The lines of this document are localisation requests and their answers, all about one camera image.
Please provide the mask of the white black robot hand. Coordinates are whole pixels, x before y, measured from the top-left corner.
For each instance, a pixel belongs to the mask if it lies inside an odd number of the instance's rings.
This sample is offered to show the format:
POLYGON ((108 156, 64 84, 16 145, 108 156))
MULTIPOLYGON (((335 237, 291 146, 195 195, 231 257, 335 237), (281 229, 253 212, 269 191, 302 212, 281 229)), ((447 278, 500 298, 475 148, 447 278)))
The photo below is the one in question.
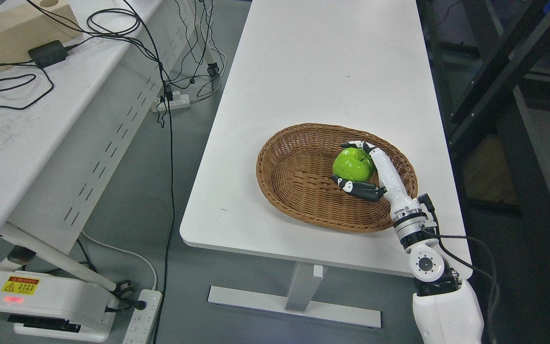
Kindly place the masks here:
POLYGON ((380 185, 355 182, 334 174, 332 180, 347 194, 366 201, 379 201, 386 198, 391 205, 391 219, 396 222, 403 217, 421 213, 421 205, 406 192, 404 183, 389 156, 377 146, 360 140, 342 143, 341 148, 354 147, 364 150, 371 158, 380 185))

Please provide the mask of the white robot base unit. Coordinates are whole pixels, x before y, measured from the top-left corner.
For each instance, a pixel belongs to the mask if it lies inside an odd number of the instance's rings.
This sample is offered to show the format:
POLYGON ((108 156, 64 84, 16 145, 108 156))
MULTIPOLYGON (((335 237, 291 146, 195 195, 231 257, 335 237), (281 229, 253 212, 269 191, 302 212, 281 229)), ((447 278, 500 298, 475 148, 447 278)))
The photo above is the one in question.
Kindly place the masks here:
POLYGON ((118 305, 105 288, 81 279, 0 270, 0 316, 17 334, 100 343, 118 305))

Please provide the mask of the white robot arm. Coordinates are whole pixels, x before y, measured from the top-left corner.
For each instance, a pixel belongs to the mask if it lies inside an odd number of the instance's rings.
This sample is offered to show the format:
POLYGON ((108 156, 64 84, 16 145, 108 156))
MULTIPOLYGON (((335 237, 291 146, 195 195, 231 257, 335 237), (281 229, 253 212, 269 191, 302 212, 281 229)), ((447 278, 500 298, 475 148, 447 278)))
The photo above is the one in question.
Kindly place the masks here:
POLYGON ((471 285, 436 250, 441 243, 436 218, 421 202, 400 194, 391 203, 391 219, 417 291, 412 297, 415 322, 426 344, 479 344, 483 318, 471 285))

